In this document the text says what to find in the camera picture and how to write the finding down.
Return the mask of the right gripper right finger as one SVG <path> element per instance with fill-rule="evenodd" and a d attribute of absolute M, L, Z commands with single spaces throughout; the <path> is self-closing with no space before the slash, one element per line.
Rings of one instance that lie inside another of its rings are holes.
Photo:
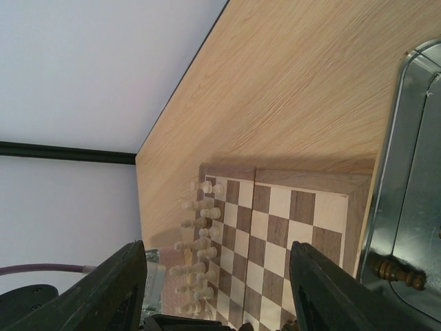
<path fill-rule="evenodd" d="M 290 280 L 300 330 L 409 330 L 410 319 L 308 243 L 293 242 Z"/>

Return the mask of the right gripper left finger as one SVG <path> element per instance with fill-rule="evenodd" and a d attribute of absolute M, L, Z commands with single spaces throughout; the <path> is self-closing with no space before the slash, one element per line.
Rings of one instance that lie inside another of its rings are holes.
<path fill-rule="evenodd" d="M 142 241 L 124 245 L 64 293 L 49 284 L 1 295 L 2 330 L 138 330 L 147 266 Z"/>

